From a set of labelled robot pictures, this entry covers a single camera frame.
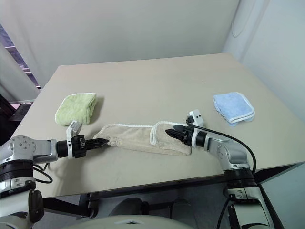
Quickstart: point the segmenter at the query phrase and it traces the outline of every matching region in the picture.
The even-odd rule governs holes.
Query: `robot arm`
[[[0,196],[5,197],[36,188],[33,165],[56,161],[59,157],[79,158],[86,151],[102,147],[108,140],[85,140],[78,135],[81,123],[73,121],[67,129],[67,140],[35,140],[15,136],[0,147]]]
[[[203,147],[218,158],[227,181],[229,199],[234,202],[228,207],[232,228],[251,228],[257,225],[272,228],[268,208],[250,170],[247,149],[231,138],[198,129],[194,124],[203,124],[200,119],[199,111],[192,111],[186,120],[188,126],[175,125],[173,129],[165,131],[186,145]]]
[[[78,135],[80,130],[81,124],[73,121],[65,141],[35,140],[21,135],[0,147],[1,228],[29,229],[42,218],[43,200],[40,191],[35,190],[34,164],[56,161],[59,157],[83,157],[87,150],[108,142],[102,138],[85,140],[84,135]]]

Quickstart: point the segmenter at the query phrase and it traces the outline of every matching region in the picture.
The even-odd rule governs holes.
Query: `towel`
[[[240,121],[250,122],[255,116],[251,103],[239,92],[214,95],[214,105],[229,125],[237,125]]]
[[[173,125],[180,124],[166,121],[158,122],[153,126],[109,124],[93,138],[105,138],[109,140],[108,145],[135,151],[177,156],[189,155],[191,153],[189,146],[166,134],[165,130],[172,128]]]
[[[55,114],[59,125],[70,125],[73,120],[89,124],[96,104],[96,93],[78,93],[68,95]]]

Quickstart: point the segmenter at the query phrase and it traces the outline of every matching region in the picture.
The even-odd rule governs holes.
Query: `beige towel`
[[[108,145],[149,153],[186,156],[191,148],[180,140],[169,137],[165,130],[178,123],[161,121],[156,125],[109,124],[93,138],[108,139]]]

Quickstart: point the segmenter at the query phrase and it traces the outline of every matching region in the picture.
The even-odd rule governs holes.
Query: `beige table surface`
[[[213,95],[233,91],[243,93],[255,108],[252,122],[231,127],[215,110]],[[91,124],[83,125],[80,132],[86,139],[109,123],[184,122],[189,111],[199,109],[205,127],[250,146],[258,169],[305,161],[305,123],[229,54],[60,66],[14,135],[65,140],[66,127],[55,123],[55,112],[66,96],[84,92],[96,92],[99,98]],[[60,158],[47,173],[53,183],[37,184],[44,197],[223,172],[218,160],[203,149],[193,150],[190,156],[168,156],[108,147],[88,151],[79,159]]]

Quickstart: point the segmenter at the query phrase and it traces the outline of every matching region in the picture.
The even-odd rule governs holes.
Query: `metal table leg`
[[[86,206],[80,206],[65,202],[56,198],[44,198],[43,199],[44,210],[46,212],[52,212],[67,216],[81,216],[93,218],[96,216],[96,210],[88,208]]]

